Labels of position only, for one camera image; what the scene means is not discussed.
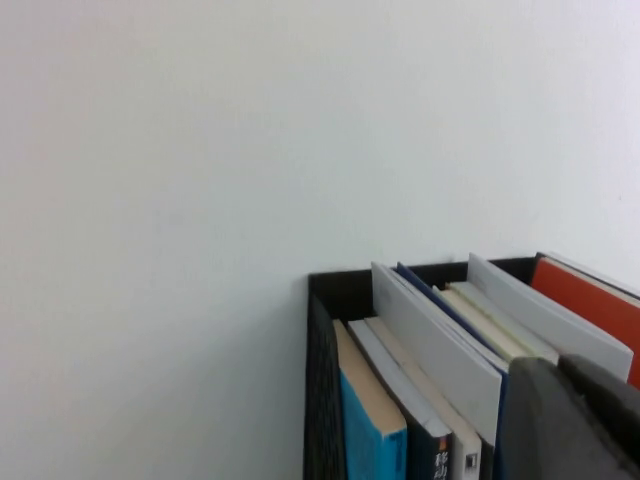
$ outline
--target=light blue book spine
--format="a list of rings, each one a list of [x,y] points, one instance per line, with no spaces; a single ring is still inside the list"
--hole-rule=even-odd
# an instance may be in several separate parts
[[[383,435],[371,422],[356,392],[340,372],[347,478],[405,480],[407,429]]]

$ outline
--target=orange book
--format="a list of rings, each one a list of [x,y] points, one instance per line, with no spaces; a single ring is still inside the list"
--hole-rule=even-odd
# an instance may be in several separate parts
[[[633,350],[628,382],[640,388],[640,300],[551,258],[538,262],[531,286]]]

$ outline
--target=white book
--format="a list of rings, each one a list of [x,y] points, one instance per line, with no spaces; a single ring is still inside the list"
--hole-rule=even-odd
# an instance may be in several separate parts
[[[469,332],[467,332],[462,325],[456,322],[453,318],[449,317],[446,313],[444,313],[440,307],[434,304],[429,297],[424,295],[420,290],[414,287],[411,282],[402,277],[401,275],[393,272],[398,282],[402,284],[403,287],[407,289],[411,295],[414,295],[419,302],[423,302],[426,304],[427,308],[436,307],[441,315],[437,316],[435,320],[442,323],[442,325],[449,330],[451,330],[464,344],[473,348],[477,353],[482,355],[482,357],[487,360],[494,368],[502,373],[508,373],[509,364],[504,361],[504,359],[500,358],[500,356],[496,355],[494,352],[489,350],[486,346],[480,343],[476,338],[474,338]],[[433,287],[433,291],[436,295],[441,296],[440,290],[437,287]]]
[[[372,273],[378,316],[456,410],[495,446],[502,376],[445,326],[449,317],[409,292],[391,269],[373,263]]]
[[[490,318],[467,302],[467,300],[455,290],[440,292],[435,287],[434,290],[439,292],[443,300],[458,312],[459,315],[464,317],[503,359],[510,362],[514,358],[531,356],[528,350],[524,349],[522,345],[507,335],[499,326],[493,323]]]
[[[409,377],[389,355],[389,352],[380,343],[378,337],[375,336],[365,321],[349,322],[349,329],[375,366],[384,383],[416,422],[429,432],[433,438],[451,434],[451,429],[443,423],[429,401],[411,383]]]
[[[474,254],[469,256],[467,280],[561,353],[582,355],[627,380],[633,352],[591,322]]]
[[[451,406],[438,388],[420,369],[400,342],[379,318],[368,318],[367,325],[418,391],[431,402],[442,421],[451,429],[453,439],[452,480],[478,480],[482,442],[473,427]]]
[[[554,365],[558,364],[560,355],[549,343],[521,325],[511,316],[500,310],[480,290],[469,282],[450,283],[449,288],[458,292],[470,304],[484,313],[502,330],[516,340],[531,356],[544,358]]]

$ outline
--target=blue book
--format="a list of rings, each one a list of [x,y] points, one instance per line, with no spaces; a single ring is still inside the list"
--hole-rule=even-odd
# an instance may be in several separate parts
[[[407,423],[346,328],[334,321],[340,365],[347,477],[405,480]]]

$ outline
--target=cream book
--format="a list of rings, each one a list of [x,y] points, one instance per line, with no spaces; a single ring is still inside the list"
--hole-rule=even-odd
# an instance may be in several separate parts
[[[544,358],[554,365],[558,364],[558,351],[524,325],[500,310],[480,290],[469,282],[450,283],[449,288],[457,292],[467,302],[476,307],[502,330],[517,341],[531,356]]]
[[[436,287],[434,287],[434,290],[439,292],[442,298],[444,298],[459,315],[466,318],[482,338],[484,338],[504,360],[510,362],[517,357],[531,356],[530,352],[522,348],[518,342],[505,334],[491,319],[487,318],[481,311],[477,310],[463,297],[458,295],[457,292],[454,290],[440,291]]]

